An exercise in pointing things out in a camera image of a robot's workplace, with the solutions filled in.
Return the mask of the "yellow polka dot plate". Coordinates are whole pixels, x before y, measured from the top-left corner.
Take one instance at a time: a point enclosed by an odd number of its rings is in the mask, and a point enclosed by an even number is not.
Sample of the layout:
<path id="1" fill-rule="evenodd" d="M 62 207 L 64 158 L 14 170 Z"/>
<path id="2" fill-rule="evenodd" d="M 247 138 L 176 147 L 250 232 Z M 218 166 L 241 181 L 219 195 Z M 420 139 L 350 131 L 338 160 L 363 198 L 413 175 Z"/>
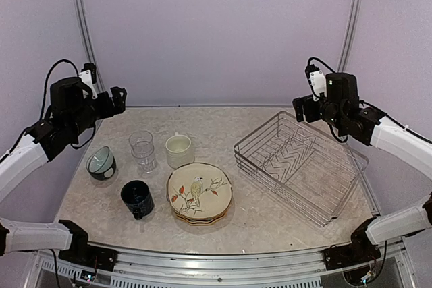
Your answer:
<path id="1" fill-rule="evenodd" d="M 187 223 L 189 225 L 192 225 L 192 226 L 207 226 L 207 225 L 212 225 L 212 224 L 216 223 L 217 221 L 221 220 L 225 216 L 222 215 L 220 217 L 215 217 L 214 219 L 210 219 L 210 220 L 191 220 L 191 219 L 187 219 L 185 217 L 181 217 L 180 215 L 176 215 L 175 217 L 181 221 L 184 221 L 185 223 Z"/>
<path id="2" fill-rule="evenodd" d="M 182 215 L 182 214 L 179 214 L 178 212 L 174 212 L 174 215 L 175 215 L 175 216 L 176 216 L 176 215 L 180 215 L 181 217 L 185 217 L 185 218 L 187 218 L 187 219 L 191 219 L 191 220 L 210 220 L 210 219 L 214 219 L 215 217 L 220 217 L 220 216 L 222 216 L 222 215 L 226 216 L 226 214 L 227 214 L 227 211 L 224 211 L 224 212 L 222 212 L 221 214 L 218 214 L 217 216 L 214 216 L 214 217 L 193 219 L 192 217 L 187 217 L 187 216 L 184 216 L 184 215 Z"/>

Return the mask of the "metal wire dish rack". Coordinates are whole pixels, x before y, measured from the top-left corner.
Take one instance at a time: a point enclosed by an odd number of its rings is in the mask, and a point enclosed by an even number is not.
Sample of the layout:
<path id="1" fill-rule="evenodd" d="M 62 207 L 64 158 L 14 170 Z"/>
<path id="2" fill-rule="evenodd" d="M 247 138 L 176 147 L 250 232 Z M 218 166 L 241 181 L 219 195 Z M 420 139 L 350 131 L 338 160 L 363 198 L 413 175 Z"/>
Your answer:
<path id="1" fill-rule="evenodd" d="M 324 227 L 337 219 L 367 157 L 279 111 L 234 145 L 237 166 L 280 202 Z"/>

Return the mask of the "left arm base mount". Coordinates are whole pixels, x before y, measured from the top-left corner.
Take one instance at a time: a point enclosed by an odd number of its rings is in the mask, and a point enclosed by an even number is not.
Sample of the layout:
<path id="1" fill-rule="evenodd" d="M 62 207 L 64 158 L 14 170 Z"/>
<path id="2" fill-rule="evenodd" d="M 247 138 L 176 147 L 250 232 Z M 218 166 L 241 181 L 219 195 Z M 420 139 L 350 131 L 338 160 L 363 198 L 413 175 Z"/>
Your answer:
<path id="1" fill-rule="evenodd" d="M 69 220 L 59 220 L 72 234 L 72 241 L 68 249 L 59 252 L 59 258 L 93 268 L 113 272 L 118 252 L 109 248 L 97 247 L 88 243 L 88 233 L 80 226 Z"/>

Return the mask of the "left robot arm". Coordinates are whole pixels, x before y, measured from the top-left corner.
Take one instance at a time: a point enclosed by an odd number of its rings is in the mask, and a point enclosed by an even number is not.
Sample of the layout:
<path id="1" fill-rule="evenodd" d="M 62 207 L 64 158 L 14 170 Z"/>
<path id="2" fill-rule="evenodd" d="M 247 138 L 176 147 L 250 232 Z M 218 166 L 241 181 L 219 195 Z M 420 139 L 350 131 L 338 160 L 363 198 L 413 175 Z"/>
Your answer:
<path id="1" fill-rule="evenodd" d="M 8 196 L 33 171 L 51 162 L 98 120 L 123 113 L 125 88 L 95 93 L 79 77 L 64 78 L 50 87 L 51 104 L 42 119 L 26 128 L 17 144 L 1 157 L 1 197 Z M 71 221 L 29 223 L 1 219 L 1 254 L 35 250 L 68 251 L 80 264 L 94 258 L 88 235 Z"/>

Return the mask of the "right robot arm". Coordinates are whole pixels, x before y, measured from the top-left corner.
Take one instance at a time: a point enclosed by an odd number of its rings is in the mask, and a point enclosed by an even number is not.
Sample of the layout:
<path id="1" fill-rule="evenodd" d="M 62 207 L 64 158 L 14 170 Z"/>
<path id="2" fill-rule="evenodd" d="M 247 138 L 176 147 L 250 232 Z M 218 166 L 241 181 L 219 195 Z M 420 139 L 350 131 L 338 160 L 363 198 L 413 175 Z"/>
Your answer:
<path id="1" fill-rule="evenodd" d="M 431 177 L 431 141 L 402 125 L 386 112 L 360 100 L 356 77 L 347 73 L 324 74 L 314 65 L 307 67 L 311 94 L 292 101 L 299 122 L 324 121 L 335 138 L 351 137 L 399 158 L 426 177 Z M 431 196 L 360 226 L 357 238 L 345 249 L 353 264 L 366 258 L 381 242 L 412 235 L 431 228 Z"/>

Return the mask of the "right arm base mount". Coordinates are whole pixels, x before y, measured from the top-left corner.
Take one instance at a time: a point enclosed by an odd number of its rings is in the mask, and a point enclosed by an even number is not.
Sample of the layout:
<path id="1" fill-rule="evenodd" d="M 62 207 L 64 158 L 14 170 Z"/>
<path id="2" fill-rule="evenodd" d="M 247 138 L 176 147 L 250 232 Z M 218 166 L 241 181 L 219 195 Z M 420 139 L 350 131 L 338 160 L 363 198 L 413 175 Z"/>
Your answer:
<path id="1" fill-rule="evenodd" d="M 323 250 L 326 270 L 346 268 L 379 259 L 380 249 L 377 244 L 370 242 L 366 230 L 376 217 L 362 222 L 351 234 L 350 243 L 341 246 L 330 246 Z"/>

